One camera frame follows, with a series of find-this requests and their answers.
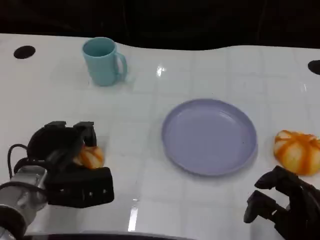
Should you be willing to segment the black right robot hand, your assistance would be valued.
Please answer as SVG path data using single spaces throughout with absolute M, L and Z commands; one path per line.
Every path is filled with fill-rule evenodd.
M 284 208 L 266 194 L 255 190 L 248 198 L 243 221 L 252 223 L 258 216 L 274 223 L 285 240 L 318 240 L 320 238 L 320 191 L 296 174 L 276 166 L 262 175 L 254 186 L 275 188 L 289 197 Z

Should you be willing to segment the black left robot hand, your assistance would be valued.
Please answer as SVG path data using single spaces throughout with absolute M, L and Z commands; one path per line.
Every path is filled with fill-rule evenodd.
M 65 121 L 52 121 L 34 133 L 27 145 L 29 160 L 42 162 L 50 171 L 71 168 L 83 147 L 96 147 L 93 121 L 80 121 L 67 127 Z

